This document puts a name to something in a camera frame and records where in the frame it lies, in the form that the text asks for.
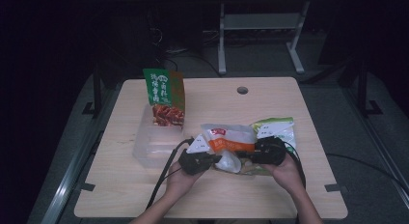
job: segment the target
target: green snack package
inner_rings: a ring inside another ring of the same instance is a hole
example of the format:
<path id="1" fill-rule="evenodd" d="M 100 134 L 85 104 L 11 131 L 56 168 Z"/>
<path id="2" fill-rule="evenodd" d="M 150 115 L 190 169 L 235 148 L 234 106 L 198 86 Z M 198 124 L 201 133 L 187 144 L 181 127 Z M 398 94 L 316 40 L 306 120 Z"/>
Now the green snack package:
<path id="1" fill-rule="evenodd" d="M 183 126 L 184 86 L 180 72 L 144 69 L 153 122 L 158 126 Z"/>

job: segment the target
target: table hole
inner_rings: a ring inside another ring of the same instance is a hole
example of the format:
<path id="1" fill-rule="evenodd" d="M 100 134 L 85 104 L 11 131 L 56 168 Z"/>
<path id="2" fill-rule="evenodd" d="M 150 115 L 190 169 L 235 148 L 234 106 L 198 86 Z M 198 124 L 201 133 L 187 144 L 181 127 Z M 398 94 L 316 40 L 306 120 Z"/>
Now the table hole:
<path id="1" fill-rule="evenodd" d="M 240 95 L 246 95 L 247 93 L 249 93 L 249 89 L 247 89 L 247 87 L 238 87 L 237 92 Z"/>

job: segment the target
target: clear plastic container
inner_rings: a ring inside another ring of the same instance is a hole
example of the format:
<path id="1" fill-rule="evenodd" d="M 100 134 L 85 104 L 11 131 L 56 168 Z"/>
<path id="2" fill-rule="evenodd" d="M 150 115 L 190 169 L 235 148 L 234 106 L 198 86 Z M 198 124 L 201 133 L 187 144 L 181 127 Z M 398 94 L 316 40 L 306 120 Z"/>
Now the clear plastic container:
<path id="1" fill-rule="evenodd" d="M 185 139 L 180 126 L 156 126 L 149 104 L 136 133 L 133 156 L 146 168 L 163 168 L 172 150 Z"/>

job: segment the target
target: white metal frame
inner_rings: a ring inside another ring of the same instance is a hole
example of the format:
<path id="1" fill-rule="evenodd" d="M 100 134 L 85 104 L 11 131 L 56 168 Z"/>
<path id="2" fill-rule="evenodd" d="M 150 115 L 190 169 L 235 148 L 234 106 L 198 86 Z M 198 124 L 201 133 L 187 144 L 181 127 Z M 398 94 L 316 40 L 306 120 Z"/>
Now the white metal frame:
<path id="1" fill-rule="evenodd" d="M 226 54 L 225 54 L 225 30 L 244 29 L 294 29 L 295 35 L 291 42 L 287 42 L 289 56 L 295 66 L 297 73 L 304 73 L 304 68 L 298 57 L 295 47 L 301 35 L 304 21 L 307 16 L 310 2 L 304 3 L 301 13 L 293 14 L 225 14 L 225 5 L 220 7 L 220 32 L 219 32 L 219 73 L 226 74 Z"/>

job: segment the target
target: wooden table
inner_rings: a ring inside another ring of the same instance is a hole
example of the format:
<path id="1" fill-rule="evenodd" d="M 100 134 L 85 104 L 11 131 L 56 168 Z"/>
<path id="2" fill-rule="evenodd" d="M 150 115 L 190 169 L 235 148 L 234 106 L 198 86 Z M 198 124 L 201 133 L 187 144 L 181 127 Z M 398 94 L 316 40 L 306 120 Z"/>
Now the wooden table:
<path id="1" fill-rule="evenodd" d="M 270 117 L 293 117 L 297 150 L 307 191 L 322 218 L 341 219 L 347 209 L 339 191 L 327 192 L 334 175 L 322 150 L 297 82 L 290 77 L 184 79 L 186 136 L 200 124 L 249 125 Z M 240 95 L 238 87 L 247 87 Z M 132 151 L 148 103 L 145 80 L 128 80 L 112 112 L 74 213 L 79 217 L 134 217 L 142 213 L 161 170 L 143 167 Z M 161 197 L 166 185 L 156 196 Z M 207 171 L 170 209 L 171 218 L 292 218 L 296 209 L 272 177 L 238 176 Z"/>

